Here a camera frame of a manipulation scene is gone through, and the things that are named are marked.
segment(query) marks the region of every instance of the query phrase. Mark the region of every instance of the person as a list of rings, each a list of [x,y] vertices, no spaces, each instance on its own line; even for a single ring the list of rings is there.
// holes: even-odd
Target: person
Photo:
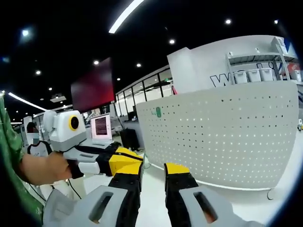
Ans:
[[[7,188],[12,186],[17,195],[13,199],[17,199],[21,208],[41,226],[43,204],[27,191],[22,181],[33,185],[52,184],[71,178],[71,170],[60,152],[54,151],[47,157],[36,157],[23,151],[22,139],[11,126],[3,96],[0,97],[0,156],[1,170],[4,169],[7,173],[3,178],[9,178]]]

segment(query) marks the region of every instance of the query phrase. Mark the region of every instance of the computer monitor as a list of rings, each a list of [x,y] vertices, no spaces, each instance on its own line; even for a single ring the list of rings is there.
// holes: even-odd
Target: computer monitor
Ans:
[[[92,139],[112,140],[112,129],[109,114],[104,114],[90,120]]]

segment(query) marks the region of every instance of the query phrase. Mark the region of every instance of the ceiling light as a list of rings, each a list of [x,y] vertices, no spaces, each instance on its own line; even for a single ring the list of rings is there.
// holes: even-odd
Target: ceiling light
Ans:
[[[232,23],[232,21],[231,21],[230,19],[227,19],[227,20],[225,21],[225,23],[226,23],[227,25],[230,25],[230,24]]]
[[[143,2],[144,0],[133,0],[133,2],[123,11],[118,17],[113,26],[110,28],[109,33],[114,34],[122,25],[125,19]]]
[[[22,30],[22,35],[23,36],[28,36],[28,34],[29,34],[28,30]]]
[[[39,107],[39,106],[37,106],[37,105],[35,105],[35,104],[32,104],[32,103],[30,103],[30,102],[24,100],[23,98],[20,98],[20,97],[18,97],[17,95],[11,93],[11,92],[9,92],[9,95],[12,96],[13,98],[15,98],[15,99],[17,99],[17,100],[23,102],[23,103],[26,103],[26,104],[31,105],[31,106],[33,106],[33,107],[36,107],[36,108],[38,108],[38,109],[40,109],[40,110],[46,111],[46,109],[44,109],[44,108],[42,108],[42,107]]]

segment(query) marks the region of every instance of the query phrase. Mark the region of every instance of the white wall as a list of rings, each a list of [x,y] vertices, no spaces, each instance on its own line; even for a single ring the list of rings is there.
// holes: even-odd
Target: white wall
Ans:
[[[230,85],[231,78],[225,55],[256,52],[271,52],[271,35],[250,35],[220,40],[195,49],[183,48],[167,56],[174,86],[178,93],[186,93],[213,87]],[[261,65],[251,64],[236,70],[257,69]]]

